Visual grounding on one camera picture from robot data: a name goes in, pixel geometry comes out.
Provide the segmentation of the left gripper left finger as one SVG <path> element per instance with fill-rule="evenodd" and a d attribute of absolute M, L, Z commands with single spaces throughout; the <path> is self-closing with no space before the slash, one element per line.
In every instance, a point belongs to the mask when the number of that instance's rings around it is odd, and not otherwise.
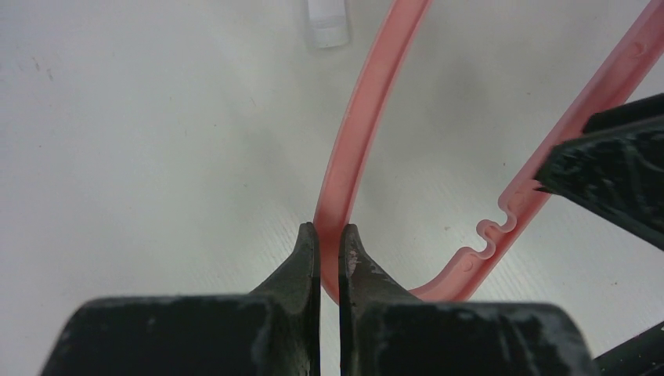
<path fill-rule="evenodd" d="M 63 326 L 44 375 L 318 375 L 319 241 L 246 294 L 98 298 Z"/>

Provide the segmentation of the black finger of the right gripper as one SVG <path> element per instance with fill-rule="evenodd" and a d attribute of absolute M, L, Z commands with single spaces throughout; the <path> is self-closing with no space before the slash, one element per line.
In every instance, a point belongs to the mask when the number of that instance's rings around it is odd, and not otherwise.
<path fill-rule="evenodd" d="M 594 359 L 600 375 L 663 375 L 663 323 Z"/>
<path fill-rule="evenodd" d="M 663 95 L 592 115 L 553 147 L 534 179 L 657 248 L 663 247 Z"/>

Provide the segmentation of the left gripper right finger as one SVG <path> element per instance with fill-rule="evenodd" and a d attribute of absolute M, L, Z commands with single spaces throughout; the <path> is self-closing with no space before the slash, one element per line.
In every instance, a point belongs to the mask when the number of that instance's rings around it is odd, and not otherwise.
<path fill-rule="evenodd" d="M 597 375 L 565 311 L 544 303 L 424 302 L 367 253 L 340 240 L 343 375 Z"/>

